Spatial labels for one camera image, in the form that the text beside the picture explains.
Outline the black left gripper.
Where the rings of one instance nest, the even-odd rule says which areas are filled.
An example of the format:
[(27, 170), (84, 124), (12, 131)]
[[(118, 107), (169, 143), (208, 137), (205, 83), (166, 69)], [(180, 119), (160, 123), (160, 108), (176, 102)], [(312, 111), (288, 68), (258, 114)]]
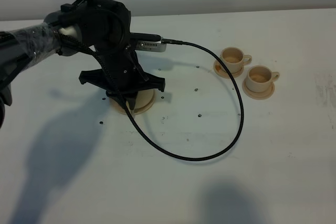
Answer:
[(134, 111), (138, 91), (157, 89), (165, 90), (165, 79), (147, 73), (140, 66), (137, 53), (127, 48), (111, 55), (95, 56), (100, 69), (82, 71), (81, 84), (90, 83), (110, 94), (125, 95), (130, 111)]

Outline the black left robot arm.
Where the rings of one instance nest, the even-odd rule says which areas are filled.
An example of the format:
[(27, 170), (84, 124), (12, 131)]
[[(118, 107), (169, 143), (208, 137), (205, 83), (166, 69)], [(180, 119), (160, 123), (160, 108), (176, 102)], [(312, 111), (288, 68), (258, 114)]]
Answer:
[(132, 33), (131, 12), (114, 0), (75, 0), (35, 26), (1, 32), (1, 114), (13, 102), (11, 82), (51, 55), (91, 55), (100, 65), (83, 71), (82, 84), (106, 91), (121, 106), (135, 109), (141, 91), (164, 91), (165, 80), (141, 67), (137, 51), (163, 52), (161, 36)]

